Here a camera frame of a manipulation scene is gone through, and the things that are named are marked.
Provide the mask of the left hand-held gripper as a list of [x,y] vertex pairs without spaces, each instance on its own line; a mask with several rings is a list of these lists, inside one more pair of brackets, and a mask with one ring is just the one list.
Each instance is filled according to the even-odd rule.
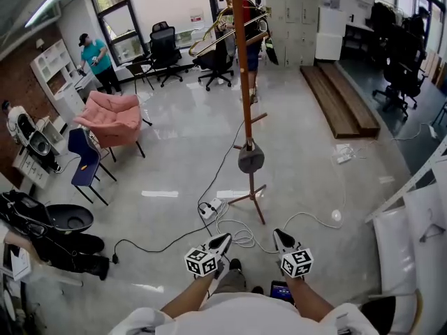
[[187,271],[198,278],[211,274],[218,279],[224,270],[221,259],[226,255],[232,240],[230,233],[216,234],[203,245],[191,248],[184,256]]

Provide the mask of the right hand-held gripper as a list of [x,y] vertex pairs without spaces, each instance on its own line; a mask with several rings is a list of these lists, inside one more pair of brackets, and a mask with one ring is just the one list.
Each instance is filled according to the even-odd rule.
[[310,249],[303,248],[300,242],[280,228],[275,228],[272,235],[279,252],[278,265],[282,274],[290,278],[303,278],[308,274],[314,263]]

